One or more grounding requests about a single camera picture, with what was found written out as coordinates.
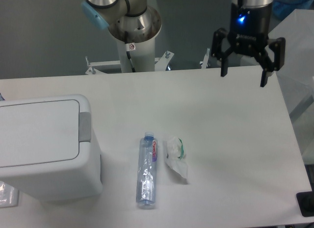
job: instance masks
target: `table surface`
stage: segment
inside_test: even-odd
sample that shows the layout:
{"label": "table surface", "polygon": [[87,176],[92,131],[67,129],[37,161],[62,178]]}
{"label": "table surface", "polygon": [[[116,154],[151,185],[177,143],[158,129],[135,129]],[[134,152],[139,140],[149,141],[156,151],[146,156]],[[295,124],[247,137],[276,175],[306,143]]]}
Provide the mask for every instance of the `table surface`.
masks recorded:
{"label": "table surface", "polygon": [[[102,149],[99,196],[42,203],[26,194],[0,209],[1,227],[244,228],[313,222],[296,193],[311,189],[275,75],[260,88],[261,68],[0,80],[7,100],[83,94]],[[184,183],[159,144],[157,203],[136,207],[139,140],[155,132],[183,140]]]}

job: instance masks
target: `metal bolt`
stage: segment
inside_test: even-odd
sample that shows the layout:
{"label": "metal bolt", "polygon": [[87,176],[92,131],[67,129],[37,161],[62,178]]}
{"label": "metal bolt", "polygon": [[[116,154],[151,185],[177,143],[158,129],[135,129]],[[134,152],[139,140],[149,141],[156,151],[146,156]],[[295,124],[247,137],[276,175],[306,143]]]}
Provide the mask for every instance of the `metal bolt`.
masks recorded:
{"label": "metal bolt", "polygon": [[171,67],[171,65],[167,65],[167,67],[166,67],[166,70],[167,70],[167,71],[170,71],[170,70],[172,70],[172,67]]}
{"label": "metal bolt", "polygon": [[85,60],[86,60],[87,67],[88,67],[88,68],[90,68],[89,72],[92,72],[92,74],[94,74],[94,75],[95,75],[95,74],[96,74],[96,71],[95,71],[94,67],[90,65],[90,63],[89,63],[89,60],[88,60],[88,57],[87,57],[87,56],[85,57]]}
{"label": "metal bolt", "polygon": [[90,63],[88,61],[88,57],[87,56],[85,57],[85,60],[86,60],[87,66],[90,66]]}
{"label": "metal bolt", "polygon": [[210,62],[207,62],[206,69],[210,68]]}

